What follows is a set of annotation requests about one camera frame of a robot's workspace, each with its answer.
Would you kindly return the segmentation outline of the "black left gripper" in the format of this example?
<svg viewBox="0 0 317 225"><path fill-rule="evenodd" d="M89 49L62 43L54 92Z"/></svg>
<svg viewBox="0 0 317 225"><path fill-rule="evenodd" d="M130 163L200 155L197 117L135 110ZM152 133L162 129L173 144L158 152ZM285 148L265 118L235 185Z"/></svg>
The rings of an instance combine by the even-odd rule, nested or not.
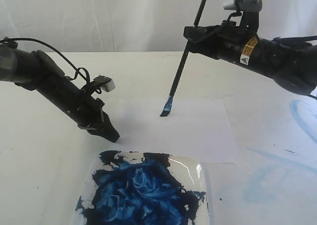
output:
<svg viewBox="0 0 317 225"><path fill-rule="evenodd" d="M86 94L76 86L65 87L65 111L80 129L115 143L120 135L103 112L104 102Z"/></svg>

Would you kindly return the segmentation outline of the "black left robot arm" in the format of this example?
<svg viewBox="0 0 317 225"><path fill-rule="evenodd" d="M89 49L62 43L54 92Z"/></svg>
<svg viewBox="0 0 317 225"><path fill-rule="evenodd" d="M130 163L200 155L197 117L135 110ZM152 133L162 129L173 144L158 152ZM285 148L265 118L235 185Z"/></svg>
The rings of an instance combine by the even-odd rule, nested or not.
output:
<svg viewBox="0 0 317 225"><path fill-rule="evenodd" d="M110 142L119 139L109 116L103 111L104 102L93 98L94 91L110 92L115 88L111 78L97 76L78 88L74 78L66 76L54 60L43 51L28 53L2 44L0 46L0 79L12 82L26 90L38 91L52 104L70 117L80 129Z"/></svg>

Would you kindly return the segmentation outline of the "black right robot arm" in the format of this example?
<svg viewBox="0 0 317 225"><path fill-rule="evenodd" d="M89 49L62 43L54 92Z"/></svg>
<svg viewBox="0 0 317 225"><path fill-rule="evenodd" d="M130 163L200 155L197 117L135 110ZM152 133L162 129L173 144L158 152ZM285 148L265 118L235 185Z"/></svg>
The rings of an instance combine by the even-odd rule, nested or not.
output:
<svg viewBox="0 0 317 225"><path fill-rule="evenodd" d="M183 36L191 53L263 75L291 93L309 96L317 87L317 48L310 43L291 45L284 39L262 39L250 30L241 33L234 21L186 26Z"/></svg>

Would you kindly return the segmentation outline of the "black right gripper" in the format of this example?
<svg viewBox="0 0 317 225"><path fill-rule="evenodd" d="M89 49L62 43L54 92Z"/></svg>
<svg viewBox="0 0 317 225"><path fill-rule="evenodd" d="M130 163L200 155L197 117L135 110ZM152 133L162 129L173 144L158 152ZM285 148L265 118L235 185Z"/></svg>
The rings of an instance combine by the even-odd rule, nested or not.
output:
<svg viewBox="0 0 317 225"><path fill-rule="evenodd" d="M260 39L248 31L242 32L236 22L224 20L214 26L216 33L210 36L210 27L186 26L183 36L187 39L185 51L225 61L249 61Z"/></svg>

